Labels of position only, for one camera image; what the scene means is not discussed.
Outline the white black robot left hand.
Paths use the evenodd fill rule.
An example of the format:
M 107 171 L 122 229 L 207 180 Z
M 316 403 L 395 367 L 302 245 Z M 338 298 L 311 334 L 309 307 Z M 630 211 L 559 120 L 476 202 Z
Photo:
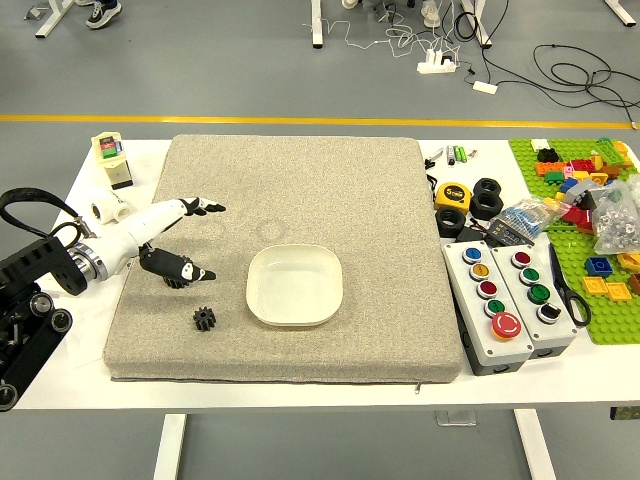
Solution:
M 225 207 L 206 198 L 192 197 L 153 203 L 127 217 L 106 236 L 89 238 L 76 245 L 92 268 L 89 278 L 104 281 L 113 276 L 121 264 L 138 258 L 141 267 L 168 281 L 189 284 L 212 281 L 216 274 L 198 267 L 188 258 L 153 248 L 151 241 L 186 216 L 205 216 L 223 212 Z

